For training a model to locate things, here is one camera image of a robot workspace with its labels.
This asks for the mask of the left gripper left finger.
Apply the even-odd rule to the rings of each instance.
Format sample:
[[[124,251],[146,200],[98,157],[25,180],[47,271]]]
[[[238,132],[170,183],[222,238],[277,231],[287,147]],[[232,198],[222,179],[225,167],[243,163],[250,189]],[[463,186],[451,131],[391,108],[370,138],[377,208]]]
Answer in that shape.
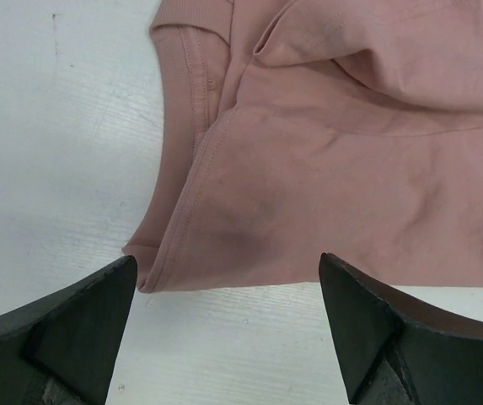
[[[137,281],[124,256],[0,315],[0,404],[103,404]]]

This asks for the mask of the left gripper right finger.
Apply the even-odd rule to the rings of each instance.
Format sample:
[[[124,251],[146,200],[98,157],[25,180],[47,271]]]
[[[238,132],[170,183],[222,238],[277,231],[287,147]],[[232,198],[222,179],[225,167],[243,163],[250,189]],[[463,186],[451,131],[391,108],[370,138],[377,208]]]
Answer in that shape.
[[[319,281],[350,404],[483,405],[483,321],[324,254]]]

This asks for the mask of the dusty pink printed t-shirt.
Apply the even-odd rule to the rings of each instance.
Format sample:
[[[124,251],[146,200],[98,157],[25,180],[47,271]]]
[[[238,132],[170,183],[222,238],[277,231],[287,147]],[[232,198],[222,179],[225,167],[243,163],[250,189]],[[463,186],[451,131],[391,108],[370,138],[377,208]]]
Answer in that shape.
[[[333,253],[483,287],[483,1],[164,1],[146,293],[292,284]]]

